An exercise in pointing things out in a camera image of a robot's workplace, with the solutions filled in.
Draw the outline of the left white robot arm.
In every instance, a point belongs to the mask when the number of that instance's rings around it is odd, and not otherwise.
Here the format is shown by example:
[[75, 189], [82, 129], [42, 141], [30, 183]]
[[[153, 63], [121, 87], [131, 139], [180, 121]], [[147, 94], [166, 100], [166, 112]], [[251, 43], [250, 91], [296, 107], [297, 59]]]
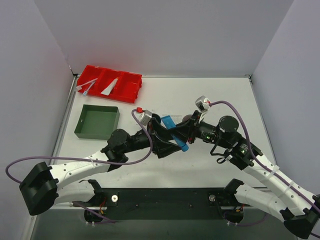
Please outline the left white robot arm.
[[123, 129], [114, 130], [107, 145], [88, 157], [71, 158], [67, 163], [55, 165], [44, 161], [36, 164], [19, 184], [28, 213], [36, 216], [55, 204], [70, 202], [73, 193], [66, 186], [129, 165], [126, 153], [148, 149], [148, 155], [154, 153], [164, 158], [187, 151], [186, 141], [177, 136], [178, 128], [172, 121], [153, 115], [134, 135]]

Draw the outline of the clear textured holder box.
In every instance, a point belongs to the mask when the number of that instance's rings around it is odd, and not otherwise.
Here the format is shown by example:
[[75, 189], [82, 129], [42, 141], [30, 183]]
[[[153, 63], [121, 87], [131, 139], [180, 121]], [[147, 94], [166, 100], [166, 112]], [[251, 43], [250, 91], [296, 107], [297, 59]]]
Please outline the clear textured holder box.
[[177, 114], [171, 114], [170, 117], [176, 125], [179, 124], [183, 119], [181, 115], [177, 115]]

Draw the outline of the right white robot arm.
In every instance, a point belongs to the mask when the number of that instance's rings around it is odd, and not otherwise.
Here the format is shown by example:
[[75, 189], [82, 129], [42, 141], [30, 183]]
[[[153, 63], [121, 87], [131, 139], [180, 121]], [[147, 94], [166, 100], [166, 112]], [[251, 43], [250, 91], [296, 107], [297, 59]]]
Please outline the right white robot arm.
[[225, 190], [241, 204], [250, 205], [280, 220], [296, 237], [307, 239], [320, 220], [320, 197], [295, 183], [278, 165], [250, 141], [239, 113], [226, 115], [213, 126], [205, 123], [195, 111], [186, 121], [173, 128], [173, 135], [192, 144], [196, 138], [213, 144], [211, 156], [216, 162], [229, 162], [268, 188], [256, 190], [243, 181], [233, 179]]

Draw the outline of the white toothpaste tube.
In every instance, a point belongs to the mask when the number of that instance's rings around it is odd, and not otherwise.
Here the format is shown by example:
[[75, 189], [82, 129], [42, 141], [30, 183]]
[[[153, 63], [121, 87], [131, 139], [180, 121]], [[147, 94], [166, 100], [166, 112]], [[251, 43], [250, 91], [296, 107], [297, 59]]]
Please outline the white toothpaste tube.
[[118, 77], [115, 78], [102, 92], [101, 94], [102, 95], [105, 95], [105, 96], [109, 96], [111, 91], [114, 89], [114, 87], [116, 86], [117, 84], [117, 81], [118, 81]]

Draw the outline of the purple ceramic mug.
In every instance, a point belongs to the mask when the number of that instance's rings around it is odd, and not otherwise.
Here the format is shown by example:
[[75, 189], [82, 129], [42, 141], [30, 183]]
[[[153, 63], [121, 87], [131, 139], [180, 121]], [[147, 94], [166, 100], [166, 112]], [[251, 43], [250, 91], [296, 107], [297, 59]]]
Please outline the purple ceramic mug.
[[182, 122], [187, 122], [190, 118], [192, 117], [192, 115], [186, 115], [182, 118]]

